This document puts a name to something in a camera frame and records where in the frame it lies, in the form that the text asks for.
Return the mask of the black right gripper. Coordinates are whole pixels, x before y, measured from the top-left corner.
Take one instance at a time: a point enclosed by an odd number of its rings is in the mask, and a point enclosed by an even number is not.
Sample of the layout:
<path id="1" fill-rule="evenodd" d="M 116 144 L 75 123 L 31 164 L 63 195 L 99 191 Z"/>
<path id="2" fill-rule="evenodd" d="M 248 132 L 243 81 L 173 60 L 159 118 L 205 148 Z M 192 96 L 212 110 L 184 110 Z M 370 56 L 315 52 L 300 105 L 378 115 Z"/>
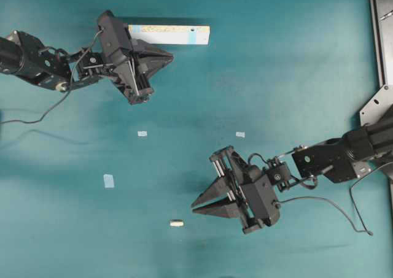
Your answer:
<path id="1" fill-rule="evenodd" d="M 214 217 L 238 218 L 244 234 L 264 228 L 265 224 L 261 220 L 250 216 L 246 197 L 240 187 L 244 180 L 242 168 L 247 167 L 246 162 L 231 145 L 214 152 L 210 160 L 219 175 L 192 203 L 192 212 Z M 220 196 L 226 196 L 226 198 L 197 207 Z"/>

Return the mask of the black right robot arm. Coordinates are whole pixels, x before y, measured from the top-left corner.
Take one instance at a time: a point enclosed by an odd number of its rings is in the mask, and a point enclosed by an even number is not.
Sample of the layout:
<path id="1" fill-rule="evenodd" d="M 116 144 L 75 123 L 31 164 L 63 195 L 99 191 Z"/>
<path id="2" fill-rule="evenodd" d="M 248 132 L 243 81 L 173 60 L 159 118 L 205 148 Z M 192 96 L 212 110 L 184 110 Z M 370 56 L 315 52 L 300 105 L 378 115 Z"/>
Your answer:
<path id="1" fill-rule="evenodd" d="M 333 183 L 358 179 L 372 173 L 368 162 L 392 166 L 392 108 L 373 124 L 310 147 L 299 146 L 290 155 L 301 177 L 294 177 L 286 162 L 275 156 L 259 168 L 243 160 L 229 145 L 214 152 L 209 160 L 218 174 L 212 184 L 192 203 L 195 214 L 238 218 L 243 233 L 273 226 L 280 218 L 280 192 L 301 185 L 313 190 L 318 176 Z"/>

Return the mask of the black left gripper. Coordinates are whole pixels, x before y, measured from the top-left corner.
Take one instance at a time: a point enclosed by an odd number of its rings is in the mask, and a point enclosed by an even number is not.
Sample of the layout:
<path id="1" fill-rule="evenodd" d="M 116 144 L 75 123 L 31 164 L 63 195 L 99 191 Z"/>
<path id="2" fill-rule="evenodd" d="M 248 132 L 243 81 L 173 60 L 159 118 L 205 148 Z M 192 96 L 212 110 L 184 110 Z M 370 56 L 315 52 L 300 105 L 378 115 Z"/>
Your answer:
<path id="1" fill-rule="evenodd" d="M 174 57 L 171 53 L 141 39 L 132 39 L 131 44 L 130 60 L 118 66 L 108 62 L 102 48 L 100 58 L 103 63 L 98 67 L 98 72 L 100 76 L 109 78 L 133 105 L 149 100 L 154 92 L 149 78 L 169 65 Z"/>

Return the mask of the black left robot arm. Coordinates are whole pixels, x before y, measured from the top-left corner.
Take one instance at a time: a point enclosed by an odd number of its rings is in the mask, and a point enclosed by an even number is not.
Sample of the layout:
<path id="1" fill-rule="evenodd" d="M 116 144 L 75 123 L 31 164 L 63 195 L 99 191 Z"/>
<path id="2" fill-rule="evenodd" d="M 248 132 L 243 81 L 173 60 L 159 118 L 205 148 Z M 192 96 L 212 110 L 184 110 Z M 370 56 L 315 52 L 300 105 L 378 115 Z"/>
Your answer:
<path id="1" fill-rule="evenodd" d="M 173 61 L 173 55 L 140 39 L 133 40 L 125 64 L 114 65 L 104 53 L 82 48 L 69 54 L 46 47 L 38 38 L 14 31 L 1 39 L 1 73 L 34 86 L 67 92 L 108 78 L 130 104 L 149 100 L 149 78 Z"/>

